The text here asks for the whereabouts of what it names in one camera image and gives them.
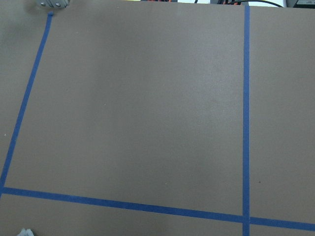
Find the blue tape grid lines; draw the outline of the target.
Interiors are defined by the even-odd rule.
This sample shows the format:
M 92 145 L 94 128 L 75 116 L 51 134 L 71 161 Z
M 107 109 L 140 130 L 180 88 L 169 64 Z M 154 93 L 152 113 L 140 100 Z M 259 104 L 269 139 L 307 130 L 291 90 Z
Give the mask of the blue tape grid lines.
M 0 233 L 312 236 L 315 12 L 0 3 Z

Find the aluminium frame post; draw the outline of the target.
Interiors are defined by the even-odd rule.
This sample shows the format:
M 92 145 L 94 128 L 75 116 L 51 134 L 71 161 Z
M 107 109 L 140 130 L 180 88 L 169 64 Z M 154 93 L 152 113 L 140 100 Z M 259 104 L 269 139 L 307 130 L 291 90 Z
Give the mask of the aluminium frame post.
M 35 2 L 42 7 L 49 8 L 66 8 L 70 0 L 35 0 Z

